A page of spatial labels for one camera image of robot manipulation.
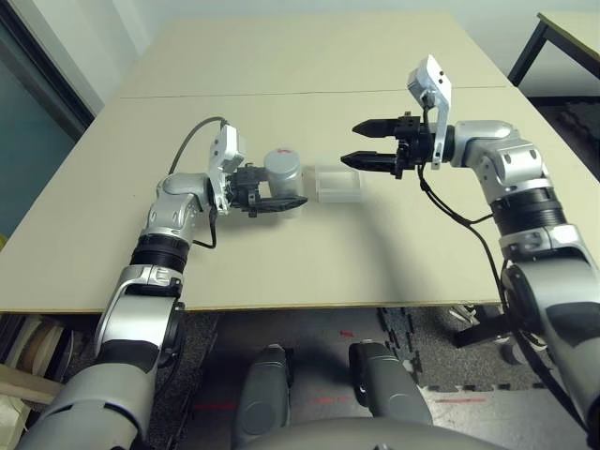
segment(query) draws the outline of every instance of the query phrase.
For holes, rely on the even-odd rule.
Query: black table frame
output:
[[[589,52],[586,52],[572,40],[568,39],[563,34],[559,33],[555,28],[540,18],[540,23],[537,24],[532,36],[529,38],[527,45],[518,57],[515,65],[508,74],[508,80],[518,86],[525,74],[532,66],[533,61],[544,47],[546,41],[549,40],[563,52],[571,56],[581,66],[591,72],[591,74],[600,79],[600,59],[594,57]]]

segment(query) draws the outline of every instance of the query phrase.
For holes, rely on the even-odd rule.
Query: black cable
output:
[[[426,129],[427,138],[429,139],[429,147],[431,152],[433,153],[433,139],[431,138],[431,132],[429,130],[429,121],[428,121],[428,110],[429,107],[425,107],[423,109],[423,124]],[[517,341],[517,345],[523,352],[525,359],[533,370],[533,373],[537,375],[537,377],[542,381],[542,383],[546,386],[547,390],[558,400],[563,408],[573,417],[573,419],[585,430],[587,430],[585,424],[581,421],[577,409],[573,404],[571,398],[564,392],[563,388],[558,384],[558,382],[552,377],[549,369],[546,367],[542,359],[539,355],[532,349],[532,346],[526,340],[526,338],[522,335],[520,330],[516,325],[516,321],[511,315],[511,310],[508,306],[508,302],[506,300],[506,296],[504,294],[504,288],[502,285],[502,281],[500,280],[500,276],[498,275],[498,269],[496,268],[496,263],[494,262],[494,257],[489,250],[488,243],[486,239],[475,229],[473,225],[476,223],[480,223],[488,218],[491,218],[492,215],[487,215],[481,217],[477,220],[468,220],[465,217],[461,216],[457,212],[455,212],[450,206],[448,206],[445,202],[438,197],[433,189],[429,185],[429,183],[425,180],[425,176],[423,171],[425,169],[425,162],[420,164],[417,167],[417,175],[419,177],[419,181],[421,183],[421,189],[427,194],[429,199],[435,204],[442,212],[444,212],[447,216],[453,219],[456,223],[462,225],[467,230],[475,235],[475,237],[479,240],[484,251],[486,252],[487,260],[489,261],[489,266],[491,268],[492,276],[494,276],[494,282],[496,283],[496,289],[498,291],[498,296],[500,298],[500,302],[502,304],[502,308],[504,310],[504,314],[508,318],[508,323],[511,328],[511,332],[515,336],[515,340]],[[502,264],[502,270],[504,270],[508,265],[508,261],[504,261]]]
[[[175,169],[177,168],[177,163],[179,162],[179,158],[183,155],[184,150],[186,150],[186,147],[188,146],[189,141],[191,141],[191,138],[194,137],[194,135],[200,128],[202,128],[205,125],[208,125],[212,122],[219,122],[221,128],[223,128],[229,124],[227,119],[225,119],[224,117],[221,117],[219,115],[216,115],[214,117],[208,117],[208,118],[202,120],[199,124],[197,124],[194,128],[192,128],[189,131],[189,133],[187,134],[186,138],[183,140],[183,142],[181,142],[181,145],[179,146],[179,150],[177,150],[177,153],[175,154],[175,157],[172,160],[171,168],[169,169],[168,175],[171,175],[175,172]],[[218,217],[218,211],[217,211],[217,208],[213,205],[210,209],[210,212],[208,213],[208,224],[210,226],[210,235],[211,235],[213,242],[211,244],[206,244],[202,241],[193,240],[192,244],[195,244],[197,246],[204,247],[204,248],[216,248],[217,247],[217,229],[215,226],[215,224],[217,223],[217,217]]]
[[[217,229],[215,228],[215,224],[217,223],[218,211],[216,206],[212,206],[210,208],[210,212],[208,213],[208,224],[210,226],[210,236],[212,239],[212,244],[205,244],[202,241],[196,241],[195,239],[192,241],[193,244],[204,248],[215,248],[217,246]]]
[[[210,124],[212,122],[220,122],[221,128],[225,127],[229,123],[229,122],[227,122],[227,120],[224,117],[215,116],[215,117],[208,117],[207,119],[202,120],[201,123],[196,125],[196,127],[192,128],[191,131],[187,134],[184,141],[181,142],[181,145],[179,146],[179,150],[177,150],[177,153],[175,154],[175,158],[172,161],[171,168],[169,169],[168,175],[171,175],[172,173],[175,172],[175,168],[177,167],[179,158],[184,153],[184,150],[188,146],[189,141],[191,141],[191,138],[194,137],[194,135],[200,128],[202,128],[205,125]]]
[[[169,375],[167,376],[165,381],[160,385],[159,389],[157,389],[157,392],[155,393],[155,401],[161,398],[167,391],[167,388],[173,382],[173,379],[175,378],[175,375],[179,370],[179,366],[181,366],[181,360],[183,359],[182,354],[186,345],[186,327],[184,326],[183,321],[181,321],[179,326],[181,327],[181,345],[179,346],[179,353],[175,356],[175,361],[172,363]]]

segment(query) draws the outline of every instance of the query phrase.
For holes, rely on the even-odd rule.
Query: beige tabletop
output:
[[[600,60],[600,12],[542,11],[537,17]]]
[[[99,115],[0,253],[0,308],[100,311],[128,264],[157,181],[188,131],[222,114],[246,138],[248,161],[282,145],[308,166],[300,217],[237,212],[217,222],[215,250],[189,253],[189,309],[440,305],[496,301],[485,255],[435,209],[416,176],[365,173],[360,204],[314,201],[310,166],[354,150],[394,152],[392,139],[351,133],[356,123],[417,111],[407,91],[247,97],[116,99]],[[515,88],[456,89],[453,122],[502,119],[537,144],[569,221],[600,261],[600,188]],[[203,130],[180,170],[206,168],[216,130]],[[442,166],[431,185],[467,217],[488,212],[475,175]],[[480,229],[500,264],[493,222]],[[204,228],[201,239],[207,239]]]
[[[393,91],[427,53],[455,87],[510,84],[446,13],[296,14],[173,22],[116,95]]]

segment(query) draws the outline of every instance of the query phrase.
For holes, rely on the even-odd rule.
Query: clear plastic container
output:
[[[363,174],[342,165],[315,165],[317,199],[320,203],[360,203],[365,199]]]

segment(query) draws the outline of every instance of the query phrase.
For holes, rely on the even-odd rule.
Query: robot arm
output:
[[[67,383],[19,449],[127,449],[146,439],[157,370],[182,350],[185,305],[178,299],[203,212],[216,218],[237,207],[255,217],[307,201],[262,199],[265,169],[238,167],[245,155],[236,129],[224,125],[211,146],[208,174],[173,173],[158,183],[130,263],[98,324],[94,365]]]
[[[449,95],[439,89],[445,80],[439,79],[435,87],[435,75],[431,74],[442,71],[437,63],[431,64],[432,60],[431,56],[424,60],[409,79],[412,94],[424,108],[446,104],[444,98],[449,100]],[[420,117],[409,112],[398,119],[367,120],[353,130],[368,137],[395,137],[396,154],[355,152],[341,160],[359,170],[389,172],[396,178],[401,178],[404,170],[422,168],[429,161],[436,169],[436,156],[454,167],[475,172],[501,234],[502,255],[511,263],[502,271],[508,306],[505,312],[517,329],[534,332],[546,340],[591,442],[598,443],[598,267],[577,227],[566,221],[548,170],[533,143],[500,121],[446,125],[443,123],[447,131],[443,140],[436,133],[432,148],[428,124],[421,124]],[[437,155],[440,141],[443,150]]]

